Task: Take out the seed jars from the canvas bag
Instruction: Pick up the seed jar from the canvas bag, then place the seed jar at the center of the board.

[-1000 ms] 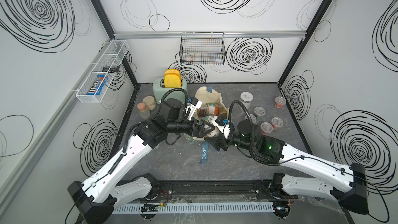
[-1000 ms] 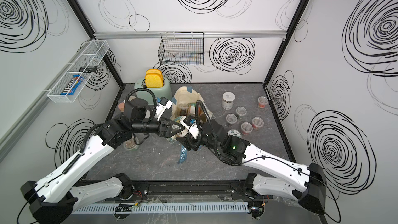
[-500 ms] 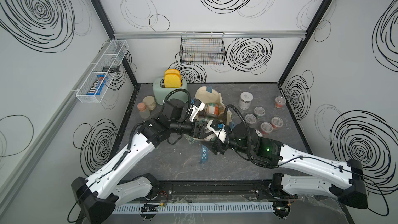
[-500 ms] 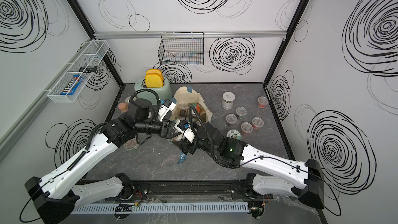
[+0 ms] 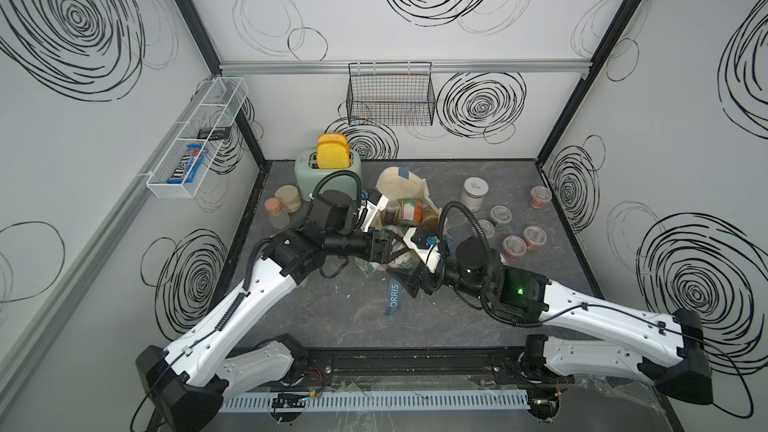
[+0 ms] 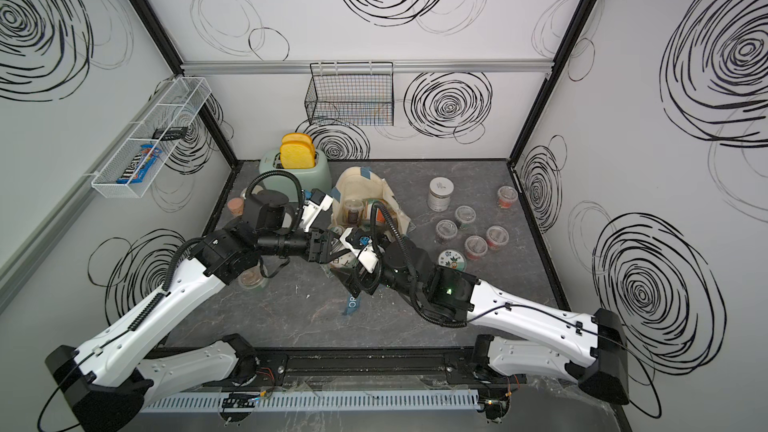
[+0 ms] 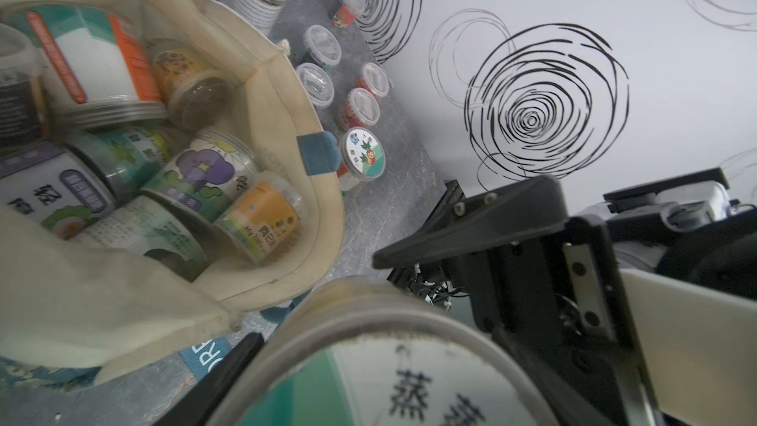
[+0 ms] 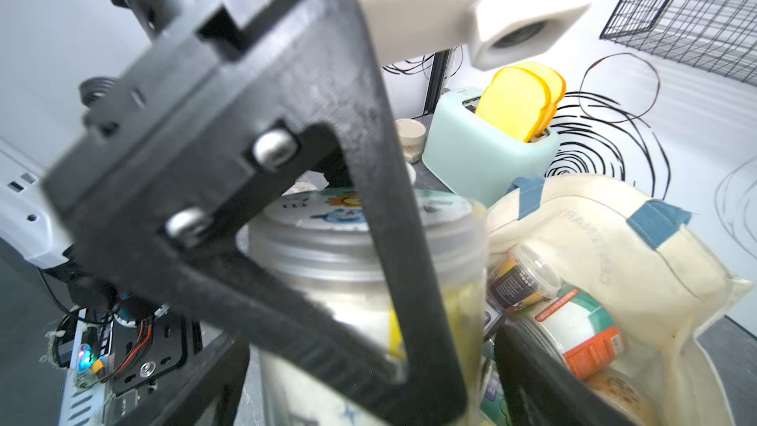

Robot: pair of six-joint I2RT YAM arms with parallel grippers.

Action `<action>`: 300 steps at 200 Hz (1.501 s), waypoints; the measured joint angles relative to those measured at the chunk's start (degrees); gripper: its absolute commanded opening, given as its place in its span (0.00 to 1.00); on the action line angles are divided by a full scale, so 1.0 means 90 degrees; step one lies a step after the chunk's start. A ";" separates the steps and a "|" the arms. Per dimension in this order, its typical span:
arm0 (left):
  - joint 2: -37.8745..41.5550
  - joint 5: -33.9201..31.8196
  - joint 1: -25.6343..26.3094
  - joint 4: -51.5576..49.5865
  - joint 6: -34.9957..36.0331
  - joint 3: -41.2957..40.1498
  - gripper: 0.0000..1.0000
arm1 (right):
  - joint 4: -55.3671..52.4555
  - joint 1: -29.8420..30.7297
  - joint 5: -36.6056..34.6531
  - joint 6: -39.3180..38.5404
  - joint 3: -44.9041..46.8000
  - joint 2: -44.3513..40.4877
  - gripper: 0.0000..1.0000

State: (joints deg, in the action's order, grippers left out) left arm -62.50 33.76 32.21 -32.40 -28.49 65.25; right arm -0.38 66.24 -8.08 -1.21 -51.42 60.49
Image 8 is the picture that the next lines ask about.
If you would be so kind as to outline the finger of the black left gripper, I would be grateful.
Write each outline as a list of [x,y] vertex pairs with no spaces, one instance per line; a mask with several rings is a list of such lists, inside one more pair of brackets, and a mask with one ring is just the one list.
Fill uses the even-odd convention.
[[[298,177],[344,160],[405,347],[395,360],[236,247]],[[367,24],[364,41],[173,28],[96,101],[43,189],[90,272],[278,355],[392,425],[467,394]]]

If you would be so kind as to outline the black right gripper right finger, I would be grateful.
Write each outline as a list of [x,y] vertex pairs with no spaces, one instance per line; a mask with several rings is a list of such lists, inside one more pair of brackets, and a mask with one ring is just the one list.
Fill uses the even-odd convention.
[[511,321],[494,336],[504,397],[516,425],[628,425]]

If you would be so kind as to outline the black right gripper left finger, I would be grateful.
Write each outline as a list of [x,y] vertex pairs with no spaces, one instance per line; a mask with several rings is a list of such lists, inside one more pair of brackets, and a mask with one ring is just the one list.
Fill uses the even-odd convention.
[[108,408],[110,425],[232,425],[250,347],[222,334],[153,394],[127,394]]

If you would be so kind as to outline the sunflower label tall jar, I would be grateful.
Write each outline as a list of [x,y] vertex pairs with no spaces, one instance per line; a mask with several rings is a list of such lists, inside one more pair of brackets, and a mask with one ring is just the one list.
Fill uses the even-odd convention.
[[[486,209],[472,199],[418,189],[425,238],[464,378],[460,425],[478,422],[488,258]],[[395,357],[404,345],[362,204],[353,189],[284,195],[248,223],[246,252],[339,323]],[[260,353],[269,425],[378,425],[380,420],[308,374]]]

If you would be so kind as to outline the cream canvas bag blue handles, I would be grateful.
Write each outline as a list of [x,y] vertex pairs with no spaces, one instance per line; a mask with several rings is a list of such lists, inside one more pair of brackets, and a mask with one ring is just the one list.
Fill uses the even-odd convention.
[[490,256],[525,243],[597,299],[664,425],[729,425],[733,413],[700,335],[750,290],[689,229],[689,212],[597,175],[518,179],[488,211]]

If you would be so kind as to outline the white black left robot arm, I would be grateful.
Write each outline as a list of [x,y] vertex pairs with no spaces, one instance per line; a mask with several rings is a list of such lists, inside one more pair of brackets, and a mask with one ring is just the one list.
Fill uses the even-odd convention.
[[[129,293],[224,336],[126,415],[234,420],[248,347],[281,356],[392,425],[459,419],[467,394],[394,130],[382,67],[464,39],[447,0],[112,0],[150,38],[87,101],[56,90],[126,50],[99,7],[1,0],[6,239],[43,233]],[[402,360],[337,323],[236,246],[298,177],[339,159],[356,187],[406,345]]]

